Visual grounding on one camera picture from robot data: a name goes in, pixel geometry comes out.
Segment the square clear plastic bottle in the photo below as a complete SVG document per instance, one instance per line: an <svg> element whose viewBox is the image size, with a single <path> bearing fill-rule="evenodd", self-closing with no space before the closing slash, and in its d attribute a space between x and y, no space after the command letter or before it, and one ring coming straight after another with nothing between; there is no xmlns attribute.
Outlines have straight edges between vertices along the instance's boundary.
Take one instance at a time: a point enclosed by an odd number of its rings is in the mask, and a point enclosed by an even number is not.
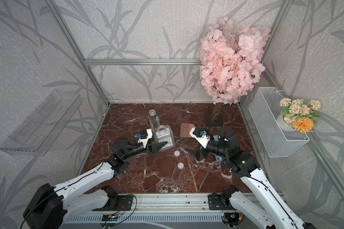
<svg viewBox="0 0 344 229"><path fill-rule="evenodd" d="M167 142L167 144L161 148L161 151L175 147L174 135L169 125L160 125L156 129L154 129L153 135L158 143Z"/></svg>

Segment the far clear plastic bottle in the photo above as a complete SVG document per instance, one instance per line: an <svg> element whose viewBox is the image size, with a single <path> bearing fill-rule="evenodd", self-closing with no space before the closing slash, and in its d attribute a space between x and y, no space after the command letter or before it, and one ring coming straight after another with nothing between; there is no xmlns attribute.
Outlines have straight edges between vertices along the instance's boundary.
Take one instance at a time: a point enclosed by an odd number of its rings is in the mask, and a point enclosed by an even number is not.
<svg viewBox="0 0 344 229"><path fill-rule="evenodd" d="M154 109L149 110L148 119L152 130L155 130L160 126L159 117L157 116L156 111Z"/></svg>

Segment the clear acrylic wall shelf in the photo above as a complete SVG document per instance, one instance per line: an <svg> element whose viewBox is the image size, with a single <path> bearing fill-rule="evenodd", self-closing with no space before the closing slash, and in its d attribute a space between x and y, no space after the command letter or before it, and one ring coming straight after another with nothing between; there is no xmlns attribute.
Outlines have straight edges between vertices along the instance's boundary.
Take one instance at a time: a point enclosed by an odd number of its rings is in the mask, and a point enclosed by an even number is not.
<svg viewBox="0 0 344 229"><path fill-rule="evenodd" d="M54 90L0 144L12 156L44 156L83 100L78 93Z"/></svg>

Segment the blue dustpan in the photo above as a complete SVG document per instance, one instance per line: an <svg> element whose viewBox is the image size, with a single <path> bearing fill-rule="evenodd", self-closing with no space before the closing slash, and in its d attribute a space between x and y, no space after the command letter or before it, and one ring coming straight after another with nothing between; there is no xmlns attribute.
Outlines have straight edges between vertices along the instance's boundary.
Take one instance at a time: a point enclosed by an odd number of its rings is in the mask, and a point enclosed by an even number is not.
<svg viewBox="0 0 344 229"><path fill-rule="evenodd" d="M221 138L219 135L214 135L213 137L214 137L215 141L221 142ZM218 156L218 155L215 155L215 159L216 159L216 161L219 161L219 162L221 162L223 160L223 158L221 156Z"/></svg>

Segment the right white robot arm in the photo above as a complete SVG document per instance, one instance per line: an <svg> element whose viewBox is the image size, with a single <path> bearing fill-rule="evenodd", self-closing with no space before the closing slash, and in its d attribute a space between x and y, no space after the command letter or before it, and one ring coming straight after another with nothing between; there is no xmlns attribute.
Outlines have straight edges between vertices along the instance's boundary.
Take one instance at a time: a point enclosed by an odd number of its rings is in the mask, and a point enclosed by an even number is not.
<svg viewBox="0 0 344 229"><path fill-rule="evenodd" d="M240 149L237 135L218 135L216 138L206 128L189 127L189 136L200 144L187 152L199 161L213 154L222 158L230 172L236 174L252 191L261 206L247 199L235 186L220 194L225 208L233 208L248 217L260 229L313 229L314 225L304 222L285 203L269 182L255 158Z"/></svg>

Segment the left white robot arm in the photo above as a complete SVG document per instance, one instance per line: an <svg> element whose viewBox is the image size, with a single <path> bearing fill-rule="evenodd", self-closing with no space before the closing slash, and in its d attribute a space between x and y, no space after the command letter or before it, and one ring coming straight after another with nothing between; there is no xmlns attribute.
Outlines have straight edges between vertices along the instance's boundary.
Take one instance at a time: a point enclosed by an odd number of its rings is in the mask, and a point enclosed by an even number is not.
<svg viewBox="0 0 344 229"><path fill-rule="evenodd" d="M23 224L31 229L58 229L64 222L92 210L120 210L122 202L110 186L87 194L93 187L111 180L128 166L128 158L143 153L155 154L166 141L152 143L150 137L130 143L119 137L111 147L112 154L92 170L54 186L38 188L23 213Z"/></svg>

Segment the pink artificial blossom tree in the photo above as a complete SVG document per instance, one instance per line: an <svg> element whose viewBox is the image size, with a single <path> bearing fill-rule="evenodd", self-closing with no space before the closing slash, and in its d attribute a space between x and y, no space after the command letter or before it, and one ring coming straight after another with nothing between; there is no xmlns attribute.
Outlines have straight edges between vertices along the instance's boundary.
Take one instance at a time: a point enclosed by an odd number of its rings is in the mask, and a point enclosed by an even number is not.
<svg viewBox="0 0 344 229"><path fill-rule="evenodd" d="M208 124L218 123L222 106L236 104L260 81L270 32L264 26L237 27L225 16L201 38L201 85L214 103Z"/></svg>

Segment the potted pastel flower bouquet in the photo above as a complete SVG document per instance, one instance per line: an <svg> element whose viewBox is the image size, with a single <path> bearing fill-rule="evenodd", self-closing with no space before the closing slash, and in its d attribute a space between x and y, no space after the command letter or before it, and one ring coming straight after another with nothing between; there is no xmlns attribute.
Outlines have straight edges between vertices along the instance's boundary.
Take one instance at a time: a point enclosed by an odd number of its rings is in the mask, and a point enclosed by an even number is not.
<svg viewBox="0 0 344 229"><path fill-rule="evenodd" d="M282 98L279 102L283 110L277 117L277 123L282 131L308 133L314 128L314 118L320 117L317 111L321 102L310 100L307 104L304 99Z"/></svg>

